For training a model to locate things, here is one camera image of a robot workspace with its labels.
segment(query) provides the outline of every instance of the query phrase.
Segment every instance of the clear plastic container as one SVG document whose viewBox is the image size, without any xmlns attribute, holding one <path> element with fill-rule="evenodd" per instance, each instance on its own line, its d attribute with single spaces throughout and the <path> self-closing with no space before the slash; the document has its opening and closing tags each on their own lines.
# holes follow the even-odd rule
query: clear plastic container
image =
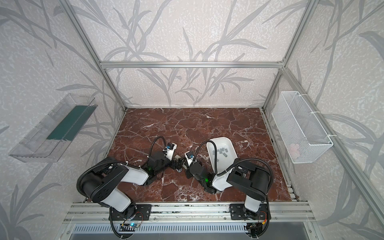
<svg viewBox="0 0 384 240">
<path fill-rule="evenodd" d="M 93 100 L 66 95 L 9 155 L 23 162 L 57 162 L 97 107 Z"/>
</svg>

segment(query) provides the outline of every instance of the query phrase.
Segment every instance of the white tray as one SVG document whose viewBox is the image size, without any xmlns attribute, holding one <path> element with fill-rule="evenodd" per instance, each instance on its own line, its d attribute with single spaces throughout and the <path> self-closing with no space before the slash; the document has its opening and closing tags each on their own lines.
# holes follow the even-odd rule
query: white tray
<svg viewBox="0 0 384 240">
<path fill-rule="evenodd" d="M 231 140 L 227 137 L 217 137 L 210 139 L 216 144 L 217 148 L 217 171 L 220 173 L 227 169 L 237 158 L 235 148 Z M 210 142 L 207 142 L 207 150 L 209 159 L 211 160 L 212 169 L 215 171 L 215 148 Z"/>
</svg>

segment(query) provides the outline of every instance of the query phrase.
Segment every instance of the transparent storage box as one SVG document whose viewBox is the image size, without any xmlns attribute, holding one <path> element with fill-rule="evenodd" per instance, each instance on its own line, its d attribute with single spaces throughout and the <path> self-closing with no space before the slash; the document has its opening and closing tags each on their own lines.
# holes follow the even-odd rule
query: transparent storage box
<svg viewBox="0 0 384 240">
<path fill-rule="evenodd" d="M 97 107 L 93 100 L 66 95 L 9 155 L 23 162 L 57 162 Z"/>
<path fill-rule="evenodd" d="M 297 91 L 281 92 L 272 116 L 293 163 L 314 162 L 333 146 L 324 127 Z"/>
</svg>

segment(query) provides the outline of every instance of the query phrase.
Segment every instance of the white wire mesh basket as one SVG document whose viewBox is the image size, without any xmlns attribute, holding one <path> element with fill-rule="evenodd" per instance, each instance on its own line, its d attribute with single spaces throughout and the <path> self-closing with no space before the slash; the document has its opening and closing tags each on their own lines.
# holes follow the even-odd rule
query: white wire mesh basket
<svg viewBox="0 0 384 240">
<path fill-rule="evenodd" d="M 297 91 L 281 92 L 272 116 L 293 163 L 314 162 L 333 146 L 314 112 Z"/>
</svg>

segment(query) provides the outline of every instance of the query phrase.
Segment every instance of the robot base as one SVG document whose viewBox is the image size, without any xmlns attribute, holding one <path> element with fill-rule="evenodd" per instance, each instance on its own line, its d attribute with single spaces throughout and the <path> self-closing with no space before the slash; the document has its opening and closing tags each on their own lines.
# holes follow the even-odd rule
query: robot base
<svg viewBox="0 0 384 240">
<path fill-rule="evenodd" d="M 260 204 L 259 211 L 257 213 L 251 212 L 244 207 L 244 204 L 230 204 L 229 211 L 231 212 L 232 220 L 258 220 L 263 221 L 265 219 L 265 213 L 267 212 L 266 204 Z"/>
<path fill-rule="evenodd" d="M 142 216 L 144 218 L 142 219 L 141 214 L 137 213 L 136 216 L 133 219 L 131 219 L 131 221 L 141 221 L 141 220 L 148 221 L 149 215 L 151 214 L 152 205 L 151 204 L 137 204 L 136 207 L 137 207 L 137 210 L 134 212 L 134 214 L 137 212 L 140 212 L 140 213 L 142 213 Z M 124 219 L 121 217 L 121 213 L 116 211 L 116 210 L 112 211 L 111 218 L 112 218 L 112 221 L 124 221 Z"/>
</svg>

